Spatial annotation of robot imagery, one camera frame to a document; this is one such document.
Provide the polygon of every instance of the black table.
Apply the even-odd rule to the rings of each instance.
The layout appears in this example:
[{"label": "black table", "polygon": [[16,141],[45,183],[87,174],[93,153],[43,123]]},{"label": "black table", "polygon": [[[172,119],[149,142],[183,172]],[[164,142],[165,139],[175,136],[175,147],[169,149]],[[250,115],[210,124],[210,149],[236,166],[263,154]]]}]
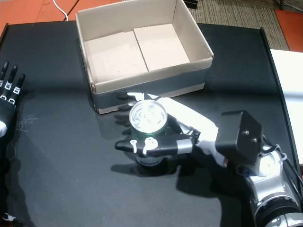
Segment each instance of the black table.
[{"label": "black table", "polygon": [[[199,26],[214,61],[205,89],[176,100],[215,123],[222,112],[247,110],[298,166],[263,31]],[[9,26],[0,59],[27,74],[7,151],[9,213],[19,220],[38,227],[252,226],[245,184],[211,157],[180,157],[168,174],[147,176],[114,149],[126,128],[117,113],[93,111],[75,22]]]}]

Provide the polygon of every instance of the can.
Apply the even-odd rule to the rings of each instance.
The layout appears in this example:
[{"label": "can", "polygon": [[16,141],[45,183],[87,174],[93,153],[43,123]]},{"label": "can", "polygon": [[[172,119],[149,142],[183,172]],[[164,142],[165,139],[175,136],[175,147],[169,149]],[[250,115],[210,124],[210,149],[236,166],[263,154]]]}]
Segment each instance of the can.
[{"label": "can", "polygon": [[[155,100],[148,99],[136,103],[129,113],[134,139],[143,140],[147,137],[164,134],[167,117],[164,107]],[[136,161],[145,167],[157,166],[164,159],[163,156],[148,157],[137,154],[135,157]]]}]

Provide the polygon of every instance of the orange floor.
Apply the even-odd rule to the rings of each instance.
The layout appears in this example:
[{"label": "orange floor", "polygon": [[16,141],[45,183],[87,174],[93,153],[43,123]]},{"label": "orange floor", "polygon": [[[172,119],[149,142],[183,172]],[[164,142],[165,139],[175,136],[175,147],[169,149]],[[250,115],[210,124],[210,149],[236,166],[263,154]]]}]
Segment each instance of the orange floor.
[{"label": "orange floor", "polygon": [[[57,5],[66,13],[77,0],[56,0]],[[79,0],[69,15],[75,20],[75,14],[82,9],[106,5],[121,0]],[[53,0],[5,0],[0,2],[0,34],[6,23],[22,24],[45,21],[61,21],[64,15],[54,6]]]},{"label": "orange floor", "polygon": [[303,14],[276,9],[289,50],[303,52]]}]

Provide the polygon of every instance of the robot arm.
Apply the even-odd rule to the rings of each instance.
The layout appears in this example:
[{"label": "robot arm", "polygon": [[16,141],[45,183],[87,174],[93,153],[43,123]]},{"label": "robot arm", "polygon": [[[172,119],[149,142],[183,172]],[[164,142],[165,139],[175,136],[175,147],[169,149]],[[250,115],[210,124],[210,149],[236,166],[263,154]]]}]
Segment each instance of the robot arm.
[{"label": "robot arm", "polygon": [[158,157],[190,153],[193,147],[199,147],[204,154],[212,155],[218,165],[226,167],[233,162],[243,170],[257,227],[303,226],[301,194],[289,173],[283,171],[284,161],[289,160],[279,146],[264,142],[261,125],[247,112],[224,113],[218,128],[203,115],[167,97],[127,93],[122,98],[157,101],[176,121],[181,133],[123,140],[116,143],[116,149]]}]

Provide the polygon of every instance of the open cardboard box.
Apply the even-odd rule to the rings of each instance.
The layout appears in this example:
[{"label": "open cardboard box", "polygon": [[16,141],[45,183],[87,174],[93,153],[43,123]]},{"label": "open cardboard box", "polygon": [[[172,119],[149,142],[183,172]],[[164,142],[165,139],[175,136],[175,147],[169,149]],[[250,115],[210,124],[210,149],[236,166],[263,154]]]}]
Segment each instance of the open cardboard box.
[{"label": "open cardboard box", "polygon": [[79,11],[80,44],[95,109],[117,93],[177,96],[203,88],[213,52],[183,0],[131,0]]}]

